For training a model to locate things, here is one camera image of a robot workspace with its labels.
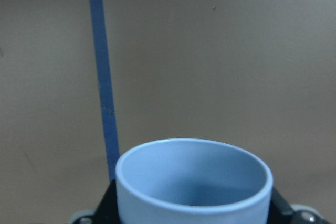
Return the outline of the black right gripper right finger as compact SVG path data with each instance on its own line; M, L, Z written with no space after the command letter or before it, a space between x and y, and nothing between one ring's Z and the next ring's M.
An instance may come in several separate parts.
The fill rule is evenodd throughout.
M268 213L268 224L287 224L293 216L293 208L274 187L271 192L271 201Z

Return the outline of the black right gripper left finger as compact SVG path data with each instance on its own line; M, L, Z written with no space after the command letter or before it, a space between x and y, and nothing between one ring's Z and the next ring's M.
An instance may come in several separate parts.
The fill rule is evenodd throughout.
M110 182L101 202L93 214L93 223L118 224L118 204L115 179Z

